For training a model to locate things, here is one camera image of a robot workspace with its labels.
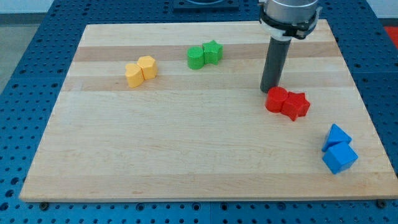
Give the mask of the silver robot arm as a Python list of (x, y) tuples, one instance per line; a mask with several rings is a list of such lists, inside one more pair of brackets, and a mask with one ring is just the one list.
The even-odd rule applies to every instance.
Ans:
[(322, 7), (318, 0), (259, 1), (259, 23), (270, 34), (260, 89), (279, 85), (292, 39), (303, 40), (315, 29)]

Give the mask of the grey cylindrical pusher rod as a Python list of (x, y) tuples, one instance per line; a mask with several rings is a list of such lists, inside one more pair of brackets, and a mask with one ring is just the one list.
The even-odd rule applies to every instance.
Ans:
[(262, 73), (260, 89), (267, 93), (279, 85), (291, 40), (280, 41), (271, 37)]

